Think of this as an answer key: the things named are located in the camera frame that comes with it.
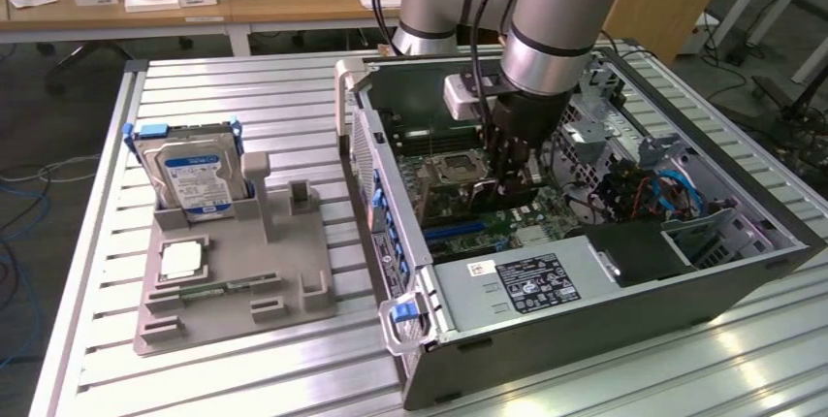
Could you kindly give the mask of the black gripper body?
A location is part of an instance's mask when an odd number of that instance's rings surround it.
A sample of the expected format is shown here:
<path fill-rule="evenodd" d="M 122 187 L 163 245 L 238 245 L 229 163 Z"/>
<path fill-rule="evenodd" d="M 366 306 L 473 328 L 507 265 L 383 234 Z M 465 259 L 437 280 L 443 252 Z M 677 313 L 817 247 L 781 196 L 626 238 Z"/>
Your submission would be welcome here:
<path fill-rule="evenodd" d="M 518 142 L 541 148 L 570 107 L 573 93 L 541 96 L 523 91 L 503 94 L 494 107 L 490 147 Z"/>

